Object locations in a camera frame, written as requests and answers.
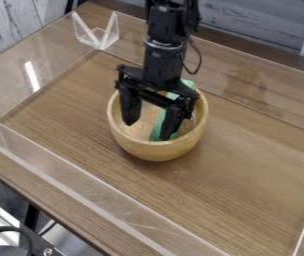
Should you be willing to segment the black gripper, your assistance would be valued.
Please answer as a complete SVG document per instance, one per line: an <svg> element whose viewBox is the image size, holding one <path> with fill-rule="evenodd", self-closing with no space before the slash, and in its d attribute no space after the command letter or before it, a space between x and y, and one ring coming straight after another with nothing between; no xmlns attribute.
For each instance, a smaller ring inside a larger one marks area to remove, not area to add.
<svg viewBox="0 0 304 256"><path fill-rule="evenodd" d="M189 119L198 93L185 86L178 78L158 83L150 82L142 75L142 69L119 64L115 67L118 78L115 89L119 93L121 118L130 126L141 115L141 101L145 100L157 107L166 109L161 124L159 139L166 141L178 130L184 118ZM181 108L172 106L176 100L159 95L159 92L170 92L180 96Z"/></svg>

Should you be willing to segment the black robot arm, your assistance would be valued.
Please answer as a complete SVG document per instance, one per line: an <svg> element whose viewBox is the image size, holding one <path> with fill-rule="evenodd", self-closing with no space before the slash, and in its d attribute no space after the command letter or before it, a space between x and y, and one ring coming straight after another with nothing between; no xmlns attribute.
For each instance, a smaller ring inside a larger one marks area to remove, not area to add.
<svg viewBox="0 0 304 256"><path fill-rule="evenodd" d="M130 126L146 101L165 111L158 138L166 141L192 117L198 93L181 81L186 44L200 23L198 0L145 0L147 32L142 67L117 66L121 119Z"/></svg>

